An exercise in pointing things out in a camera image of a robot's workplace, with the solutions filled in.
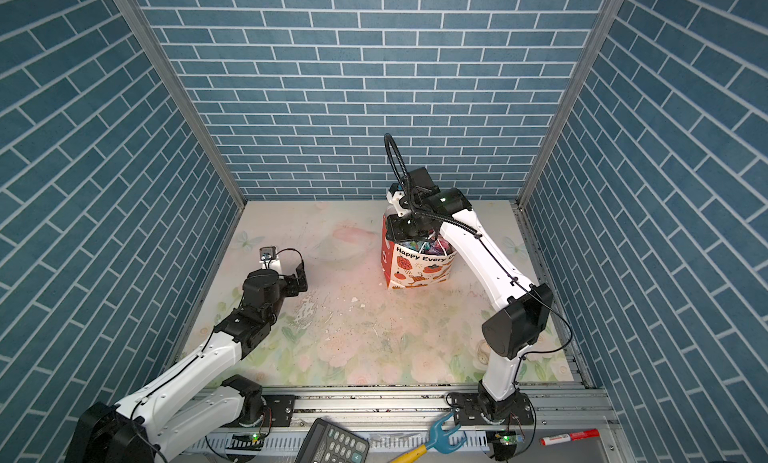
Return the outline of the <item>red white paper bag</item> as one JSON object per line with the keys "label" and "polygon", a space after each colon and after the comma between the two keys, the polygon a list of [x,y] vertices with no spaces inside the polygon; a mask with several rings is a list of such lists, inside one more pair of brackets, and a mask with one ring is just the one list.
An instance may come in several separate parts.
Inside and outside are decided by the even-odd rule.
{"label": "red white paper bag", "polygon": [[389,289],[434,286],[446,281],[457,252],[442,237],[395,243],[387,236],[387,220],[382,217],[380,263]]}

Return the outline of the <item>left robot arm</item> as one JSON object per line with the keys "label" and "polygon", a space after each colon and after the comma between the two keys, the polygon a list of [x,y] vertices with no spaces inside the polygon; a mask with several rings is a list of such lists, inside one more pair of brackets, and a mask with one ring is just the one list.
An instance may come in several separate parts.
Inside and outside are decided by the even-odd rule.
{"label": "left robot arm", "polygon": [[269,335],[286,298],[307,289],[303,263],[285,275],[277,258],[262,262],[244,280],[238,306],[202,345],[117,403],[97,402],[80,416],[66,461],[168,462],[225,424],[256,423],[262,388],[241,375],[225,379],[203,401],[191,400]]}

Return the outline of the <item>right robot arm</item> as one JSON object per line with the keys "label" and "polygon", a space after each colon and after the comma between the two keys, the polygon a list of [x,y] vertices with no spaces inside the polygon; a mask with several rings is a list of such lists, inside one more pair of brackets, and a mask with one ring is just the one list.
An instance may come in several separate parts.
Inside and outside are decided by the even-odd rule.
{"label": "right robot arm", "polygon": [[552,313],[554,295],[545,284],[534,284],[491,239],[469,200],[456,189],[440,189],[425,168],[399,171],[387,191],[389,206],[382,219],[381,266],[390,287],[427,285],[446,275],[444,258],[418,253],[407,243],[446,241],[468,265],[491,301],[494,313],[482,324],[490,348],[478,384],[478,406],[491,423],[511,416],[532,419],[520,391],[518,375],[534,352]]}

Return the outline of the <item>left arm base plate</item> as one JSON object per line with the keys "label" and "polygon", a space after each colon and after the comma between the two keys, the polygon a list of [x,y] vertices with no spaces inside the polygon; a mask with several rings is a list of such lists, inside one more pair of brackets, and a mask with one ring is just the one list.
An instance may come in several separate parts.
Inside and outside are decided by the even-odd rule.
{"label": "left arm base plate", "polygon": [[296,396],[293,394],[249,397],[236,419],[223,428],[287,428],[291,425]]}

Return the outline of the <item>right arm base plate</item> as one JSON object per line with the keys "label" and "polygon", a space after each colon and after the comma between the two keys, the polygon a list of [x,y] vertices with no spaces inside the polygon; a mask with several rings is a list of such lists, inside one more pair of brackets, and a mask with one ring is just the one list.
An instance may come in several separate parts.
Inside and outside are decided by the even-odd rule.
{"label": "right arm base plate", "polygon": [[449,392],[445,401],[454,412],[454,423],[464,426],[480,425],[532,425],[533,405],[528,395],[520,390],[502,401],[493,400],[485,392]]}

